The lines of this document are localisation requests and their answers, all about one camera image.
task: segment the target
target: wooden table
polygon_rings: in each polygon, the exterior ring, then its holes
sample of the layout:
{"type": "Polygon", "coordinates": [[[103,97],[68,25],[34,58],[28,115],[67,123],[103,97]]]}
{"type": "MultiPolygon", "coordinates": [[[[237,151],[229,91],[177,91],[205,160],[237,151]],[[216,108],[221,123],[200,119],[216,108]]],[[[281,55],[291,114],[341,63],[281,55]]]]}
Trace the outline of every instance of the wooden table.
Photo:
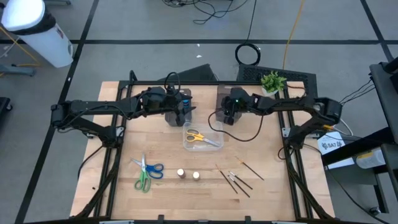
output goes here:
{"type": "MultiPolygon", "coordinates": [[[[290,82],[289,85],[302,86],[302,83],[290,82]]],[[[104,82],[98,100],[116,99],[117,87],[118,82],[104,82]]],[[[135,85],[132,94],[135,95],[147,87],[135,85]]],[[[195,85],[182,88],[191,89],[192,103],[197,107],[193,111],[192,122],[206,124],[208,115],[215,109],[217,86],[195,85]]],[[[250,95],[262,94],[260,86],[243,88],[250,95]]],[[[290,89],[289,94],[291,97],[301,96],[303,90],[290,89]]],[[[241,139],[248,139],[257,132],[260,118],[254,114],[243,114],[234,126],[225,124],[223,128],[241,139]]],[[[296,124],[302,124],[310,115],[298,111],[294,112],[294,118],[296,124]]],[[[109,125],[111,116],[95,116],[94,122],[103,126],[109,125]]],[[[317,147],[316,140],[308,139],[305,143],[317,147]]],[[[99,139],[88,140],[85,157],[100,145],[99,139]]],[[[158,215],[163,214],[166,220],[243,220],[246,215],[251,216],[252,220],[295,220],[286,164],[277,157],[277,151],[281,147],[277,113],[264,117],[261,132],[255,140],[239,142],[224,134],[224,148],[210,152],[189,152],[184,149],[182,128],[169,126],[164,121],[164,115],[128,121],[112,219],[156,220],[158,215]],[[143,152],[148,164],[163,163],[165,166],[164,178],[152,179],[151,190],[146,194],[134,190],[141,168],[131,162],[132,157],[140,159],[143,152]],[[265,180],[241,165],[235,156],[251,166],[265,180]],[[251,198],[247,198],[239,189],[239,194],[236,194],[216,169],[216,163],[225,174],[230,170],[247,182],[253,190],[241,185],[251,198]],[[186,170],[185,179],[177,176],[179,168],[186,170]],[[201,175],[198,182],[192,179],[194,171],[201,175]]],[[[93,187],[98,188],[104,152],[102,150],[98,153],[82,169],[71,215],[80,212],[95,193],[93,187]]],[[[333,216],[319,153],[304,147],[302,160],[308,189],[326,212],[333,216]]],[[[300,207],[303,208],[301,194],[299,197],[300,207]]],[[[104,214],[107,199],[108,193],[105,192],[101,214],[104,214]]]]}

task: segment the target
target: gray floor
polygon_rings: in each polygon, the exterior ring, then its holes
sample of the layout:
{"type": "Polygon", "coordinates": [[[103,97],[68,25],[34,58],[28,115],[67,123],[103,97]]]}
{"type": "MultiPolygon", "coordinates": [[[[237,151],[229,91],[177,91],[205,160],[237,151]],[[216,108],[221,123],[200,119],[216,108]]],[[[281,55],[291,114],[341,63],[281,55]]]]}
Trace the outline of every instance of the gray floor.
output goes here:
{"type": "MultiPolygon", "coordinates": [[[[220,10],[227,4],[211,2],[220,10]]],[[[384,38],[398,40],[395,22],[398,2],[367,2],[384,38]]],[[[48,4],[48,8],[67,36],[78,40],[93,0],[72,3],[72,6],[48,4]]],[[[100,0],[87,39],[245,39],[253,4],[254,1],[249,0],[238,11],[199,26],[192,19],[206,16],[193,6],[174,9],[161,0],[100,0]]],[[[258,1],[251,38],[287,39],[299,5],[299,1],[293,0],[258,1]]],[[[377,37],[360,0],[307,0],[294,39],[377,40],[377,37]]],[[[236,44],[86,44],[67,99],[96,100],[101,82],[127,79],[131,69],[140,80],[157,80],[171,71],[180,72],[209,63],[220,80],[235,80],[238,72],[235,47],[236,44]]],[[[258,47],[262,52],[261,66],[282,67],[284,45],[259,44],[258,47]]],[[[393,56],[398,56],[398,45],[388,47],[393,56]]],[[[249,50],[243,50],[240,55],[247,61],[254,58],[249,50]]],[[[15,220],[48,130],[50,106],[58,101],[69,71],[69,67],[55,69],[40,59],[43,66],[33,78],[15,75],[0,78],[0,96],[10,97],[14,105],[0,130],[0,223],[15,220]]],[[[340,100],[365,84],[369,65],[380,61],[386,61],[380,45],[291,45],[286,69],[316,73],[319,95],[340,100]]],[[[31,59],[17,47],[0,61],[4,64],[26,62],[31,59]]],[[[365,136],[387,125],[375,91],[348,103],[343,119],[357,136],[365,136]]],[[[85,144],[86,139],[80,133],[55,134],[26,222],[68,217],[85,144]]],[[[390,209],[397,210],[398,203],[389,188],[388,177],[382,179],[387,183],[390,209]]],[[[330,177],[328,183],[337,217],[374,223],[349,201],[330,177]]],[[[343,182],[343,185],[364,207],[375,206],[373,188],[350,182],[343,182]]],[[[382,214],[381,218],[393,223],[398,220],[398,214],[382,214]]]]}

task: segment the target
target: white trash can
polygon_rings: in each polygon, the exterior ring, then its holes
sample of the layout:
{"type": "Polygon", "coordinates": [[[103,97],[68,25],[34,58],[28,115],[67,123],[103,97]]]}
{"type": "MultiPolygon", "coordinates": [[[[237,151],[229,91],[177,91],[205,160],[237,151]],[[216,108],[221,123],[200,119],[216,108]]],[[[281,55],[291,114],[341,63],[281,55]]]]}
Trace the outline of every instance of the white trash can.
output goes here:
{"type": "Polygon", "coordinates": [[[72,63],[73,45],[46,10],[43,0],[10,0],[4,8],[1,23],[54,67],[72,63]]]}

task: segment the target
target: small green plant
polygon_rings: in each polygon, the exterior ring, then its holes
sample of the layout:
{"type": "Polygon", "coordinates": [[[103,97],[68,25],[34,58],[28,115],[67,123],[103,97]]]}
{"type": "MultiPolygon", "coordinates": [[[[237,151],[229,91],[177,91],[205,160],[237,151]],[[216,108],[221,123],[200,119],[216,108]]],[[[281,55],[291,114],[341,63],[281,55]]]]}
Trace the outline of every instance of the small green plant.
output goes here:
{"type": "Polygon", "coordinates": [[[278,76],[277,71],[271,71],[271,74],[261,78],[261,85],[267,92],[272,93],[275,90],[283,90],[285,80],[286,78],[278,76]]]}

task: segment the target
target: green scissors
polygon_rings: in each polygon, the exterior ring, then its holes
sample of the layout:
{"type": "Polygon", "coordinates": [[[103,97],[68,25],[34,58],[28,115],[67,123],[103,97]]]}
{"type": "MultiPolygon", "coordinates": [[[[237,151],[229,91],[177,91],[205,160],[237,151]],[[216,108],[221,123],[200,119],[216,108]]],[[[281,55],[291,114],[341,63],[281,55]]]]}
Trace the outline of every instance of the green scissors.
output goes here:
{"type": "Polygon", "coordinates": [[[141,174],[139,179],[134,184],[134,188],[136,190],[142,190],[144,193],[148,192],[150,189],[150,178],[148,175],[148,171],[145,166],[145,154],[142,153],[142,162],[141,162],[141,174]]]}

